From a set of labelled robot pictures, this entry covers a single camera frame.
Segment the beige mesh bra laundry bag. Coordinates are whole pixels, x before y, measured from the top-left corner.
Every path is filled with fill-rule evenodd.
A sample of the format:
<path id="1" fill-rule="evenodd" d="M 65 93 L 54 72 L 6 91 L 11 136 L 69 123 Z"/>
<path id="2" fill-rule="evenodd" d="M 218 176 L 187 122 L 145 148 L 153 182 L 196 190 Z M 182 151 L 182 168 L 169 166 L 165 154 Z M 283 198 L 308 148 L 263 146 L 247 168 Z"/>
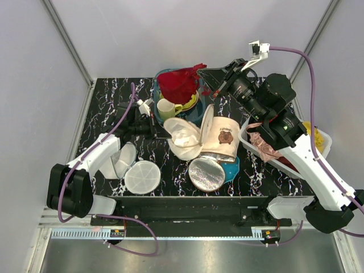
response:
<path id="1" fill-rule="evenodd" d="M 171 138 L 168 144 L 172 153 L 180 160 L 189 161 L 199 156 L 207 141 L 214 118 L 214 106 L 207 106 L 201 127 L 182 118 L 169 118 L 163 127 Z"/>

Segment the red bra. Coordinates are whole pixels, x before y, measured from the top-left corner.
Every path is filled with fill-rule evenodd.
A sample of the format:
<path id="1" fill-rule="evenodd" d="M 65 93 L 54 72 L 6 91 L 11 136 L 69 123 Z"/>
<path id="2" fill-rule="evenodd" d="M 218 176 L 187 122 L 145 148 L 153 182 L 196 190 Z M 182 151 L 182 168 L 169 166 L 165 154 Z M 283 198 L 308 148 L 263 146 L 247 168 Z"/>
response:
<path id="1" fill-rule="evenodd" d="M 163 97 L 174 104 L 187 104 L 200 87 L 199 69 L 207 65 L 200 63 L 193 67 L 164 72 L 157 77 Z"/>

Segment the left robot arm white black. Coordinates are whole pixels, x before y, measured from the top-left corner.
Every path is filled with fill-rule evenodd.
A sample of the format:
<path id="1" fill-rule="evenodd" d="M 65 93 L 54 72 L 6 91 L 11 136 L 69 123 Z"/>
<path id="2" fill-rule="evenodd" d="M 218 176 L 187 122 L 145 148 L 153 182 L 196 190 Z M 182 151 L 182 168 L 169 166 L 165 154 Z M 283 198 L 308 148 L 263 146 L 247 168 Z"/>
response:
<path id="1" fill-rule="evenodd" d="M 115 153 L 137 136 L 147 139 L 168 139 L 171 135 L 153 113 L 143 114 L 134 104 L 120 106 L 107 121 L 95 142 L 79 157 L 67 164 L 55 164 L 49 176 L 47 206 L 58 212 L 60 222 L 73 217 L 84 218 L 95 198 L 91 178 Z"/>

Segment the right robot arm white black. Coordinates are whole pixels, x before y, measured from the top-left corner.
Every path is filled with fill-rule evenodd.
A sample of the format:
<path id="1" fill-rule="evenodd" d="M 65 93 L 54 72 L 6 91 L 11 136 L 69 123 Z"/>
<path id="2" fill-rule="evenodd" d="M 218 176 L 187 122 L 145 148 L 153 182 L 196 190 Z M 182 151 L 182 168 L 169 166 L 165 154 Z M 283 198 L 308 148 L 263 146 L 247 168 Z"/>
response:
<path id="1" fill-rule="evenodd" d="M 273 150 L 281 153 L 302 175 L 315 193 L 313 201 L 297 211 L 272 199 L 258 211 L 259 221 L 272 225 L 279 218 L 303 216 L 314 228 L 329 234 L 347 226 L 354 210 L 363 207 L 363 191 L 345 183 L 322 156 L 318 155 L 314 133 L 308 133 L 288 104 L 295 98 L 287 76 L 273 73 L 257 86 L 248 78 L 252 70 L 244 59 L 235 59 L 223 68 L 202 68 L 197 74 L 216 97 L 230 95 L 258 126 L 258 133 Z"/>

